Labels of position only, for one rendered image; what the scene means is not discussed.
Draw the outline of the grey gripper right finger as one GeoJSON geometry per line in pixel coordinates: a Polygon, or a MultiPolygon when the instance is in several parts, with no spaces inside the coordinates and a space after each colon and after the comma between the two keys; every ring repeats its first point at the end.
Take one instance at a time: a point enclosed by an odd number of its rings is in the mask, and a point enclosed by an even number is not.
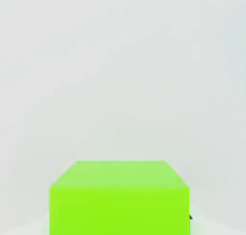
{"type": "Polygon", "coordinates": [[[190,235],[217,235],[221,231],[221,224],[192,215],[190,219],[190,235]]]}

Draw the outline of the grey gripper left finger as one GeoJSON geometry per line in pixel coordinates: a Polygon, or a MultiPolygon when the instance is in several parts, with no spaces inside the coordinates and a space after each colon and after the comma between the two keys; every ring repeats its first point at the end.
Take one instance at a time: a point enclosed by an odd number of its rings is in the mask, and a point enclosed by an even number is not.
{"type": "Polygon", "coordinates": [[[24,225],[20,228],[19,235],[49,235],[49,222],[47,218],[24,225]]]}

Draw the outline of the small green cube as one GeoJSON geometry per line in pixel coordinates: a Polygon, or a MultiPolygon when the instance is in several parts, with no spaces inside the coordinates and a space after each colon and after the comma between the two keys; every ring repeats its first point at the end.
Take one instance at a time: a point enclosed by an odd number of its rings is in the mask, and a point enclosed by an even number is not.
{"type": "Polygon", "coordinates": [[[49,235],[190,235],[189,187],[165,161],[77,161],[49,188],[49,235]]]}

